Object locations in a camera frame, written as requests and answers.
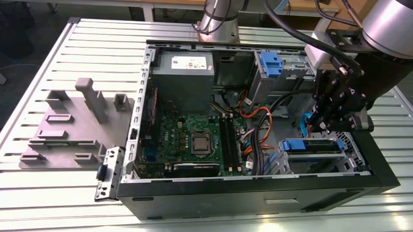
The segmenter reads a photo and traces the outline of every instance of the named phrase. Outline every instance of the cpu socket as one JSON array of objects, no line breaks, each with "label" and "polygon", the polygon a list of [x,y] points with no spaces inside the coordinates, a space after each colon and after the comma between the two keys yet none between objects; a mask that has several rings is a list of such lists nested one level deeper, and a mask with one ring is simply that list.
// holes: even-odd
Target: cpu socket
[{"label": "cpu socket", "polygon": [[191,153],[198,158],[211,154],[211,133],[207,131],[191,132]]}]

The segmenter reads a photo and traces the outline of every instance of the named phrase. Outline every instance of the open computer tower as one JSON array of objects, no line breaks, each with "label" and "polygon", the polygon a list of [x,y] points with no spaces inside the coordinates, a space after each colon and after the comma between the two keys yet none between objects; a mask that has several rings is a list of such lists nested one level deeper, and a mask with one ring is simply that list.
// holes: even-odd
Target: open computer tower
[{"label": "open computer tower", "polygon": [[252,112],[312,89],[316,71],[296,47],[149,41],[126,146],[107,151],[95,200],[121,200],[139,219],[199,218],[329,210],[399,186],[368,131],[302,130],[312,93],[260,128],[272,130],[254,174],[257,118],[239,102]]}]

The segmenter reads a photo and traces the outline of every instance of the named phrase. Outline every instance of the green circuit board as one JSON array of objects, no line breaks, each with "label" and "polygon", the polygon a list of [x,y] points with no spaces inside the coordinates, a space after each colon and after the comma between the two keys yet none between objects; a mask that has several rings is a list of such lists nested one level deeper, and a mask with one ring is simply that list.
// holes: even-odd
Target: green circuit board
[{"label": "green circuit board", "polygon": [[[245,120],[233,119],[235,135],[245,129]],[[211,152],[206,156],[193,154],[193,134],[207,134],[210,137]],[[177,162],[205,162],[221,165],[221,176],[246,175],[245,167],[242,171],[229,171],[223,166],[223,151],[221,146],[221,131],[218,116],[163,116],[161,122],[158,150],[146,150],[145,155],[157,156],[157,161],[151,164],[146,162],[147,178],[162,178],[163,164]],[[237,146],[239,160],[242,152]]]}]

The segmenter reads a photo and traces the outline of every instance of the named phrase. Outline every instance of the aluminum slotted table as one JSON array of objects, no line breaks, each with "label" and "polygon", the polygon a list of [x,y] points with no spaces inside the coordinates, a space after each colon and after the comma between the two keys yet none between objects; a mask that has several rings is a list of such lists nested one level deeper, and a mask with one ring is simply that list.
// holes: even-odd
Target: aluminum slotted table
[{"label": "aluminum slotted table", "polygon": [[[280,29],[239,28],[242,43],[305,44]],[[146,40],[195,41],[189,24],[82,19],[67,24],[0,133],[0,230],[102,226],[146,231],[408,231],[413,230],[413,108],[399,88],[377,99],[372,133],[401,186],[328,212],[139,221],[121,202],[94,202],[95,171],[28,171],[19,157],[48,109],[48,91],[70,96],[79,77],[106,97],[134,95]]]}]

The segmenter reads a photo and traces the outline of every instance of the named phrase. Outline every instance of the motherboard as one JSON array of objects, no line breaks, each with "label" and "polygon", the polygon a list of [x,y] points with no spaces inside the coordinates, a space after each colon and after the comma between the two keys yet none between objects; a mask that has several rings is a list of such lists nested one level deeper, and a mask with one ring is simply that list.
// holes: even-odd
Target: motherboard
[{"label": "motherboard", "polygon": [[247,175],[243,132],[245,120],[233,116],[163,116],[158,146],[143,148],[141,178]]}]

